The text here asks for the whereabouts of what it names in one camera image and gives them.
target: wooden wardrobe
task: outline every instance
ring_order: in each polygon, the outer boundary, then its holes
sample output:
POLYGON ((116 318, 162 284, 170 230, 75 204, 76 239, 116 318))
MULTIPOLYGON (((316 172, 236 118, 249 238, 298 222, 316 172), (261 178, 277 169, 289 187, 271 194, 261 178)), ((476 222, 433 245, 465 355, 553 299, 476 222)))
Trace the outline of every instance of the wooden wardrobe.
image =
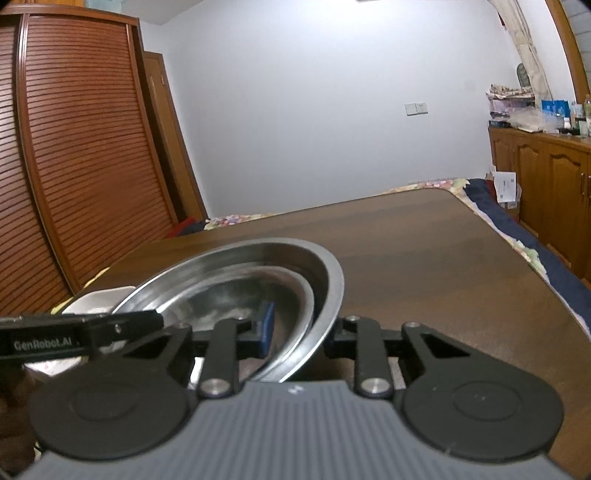
POLYGON ((0 15, 0 314, 48 311, 177 224, 142 51, 135 18, 0 15))

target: blue box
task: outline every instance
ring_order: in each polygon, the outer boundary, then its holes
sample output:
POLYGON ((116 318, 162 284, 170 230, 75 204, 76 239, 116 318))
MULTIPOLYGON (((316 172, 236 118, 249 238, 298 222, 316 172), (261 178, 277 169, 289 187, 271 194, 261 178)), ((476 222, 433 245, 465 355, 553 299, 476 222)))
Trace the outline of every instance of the blue box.
POLYGON ((559 113, 560 116, 570 117, 570 107, 566 100, 542 100, 542 111, 552 116, 559 113))

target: brown table surface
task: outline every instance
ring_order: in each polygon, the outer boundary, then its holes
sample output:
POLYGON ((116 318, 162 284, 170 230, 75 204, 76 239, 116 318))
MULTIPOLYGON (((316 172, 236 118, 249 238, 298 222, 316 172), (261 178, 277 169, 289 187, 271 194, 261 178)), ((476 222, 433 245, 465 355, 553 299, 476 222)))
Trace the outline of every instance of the brown table surface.
MULTIPOLYGON (((527 262, 447 191, 371 197, 156 242, 83 293, 139 285, 189 256, 271 236, 317 242, 337 257, 345 274, 341 315, 393 329, 419 321, 548 381, 566 410, 551 456, 577 478, 591 473, 587 337, 527 262)), ((317 355, 306 374, 349 379, 352 363, 317 355)))

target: black circular disc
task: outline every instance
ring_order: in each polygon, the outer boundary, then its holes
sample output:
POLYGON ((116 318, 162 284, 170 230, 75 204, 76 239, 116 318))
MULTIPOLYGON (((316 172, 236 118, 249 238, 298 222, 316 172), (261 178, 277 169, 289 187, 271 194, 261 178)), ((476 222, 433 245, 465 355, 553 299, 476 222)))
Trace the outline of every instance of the black circular disc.
POLYGON ((501 362, 463 359, 447 359, 417 378, 402 412, 426 442, 482 462, 546 450, 563 419, 560 397, 544 381, 501 362))
POLYGON ((65 372, 29 402, 37 439, 79 460, 120 459, 168 439, 189 411, 187 395, 147 362, 115 358, 65 372))

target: ceiling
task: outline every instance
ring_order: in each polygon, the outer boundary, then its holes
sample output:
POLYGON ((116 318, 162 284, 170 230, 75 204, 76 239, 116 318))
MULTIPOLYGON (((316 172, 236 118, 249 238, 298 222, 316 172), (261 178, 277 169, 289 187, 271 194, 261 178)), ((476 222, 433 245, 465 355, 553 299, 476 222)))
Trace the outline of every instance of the ceiling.
POLYGON ((203 0, 125 0, 121 13, 162 25, 201 1, 203 0))

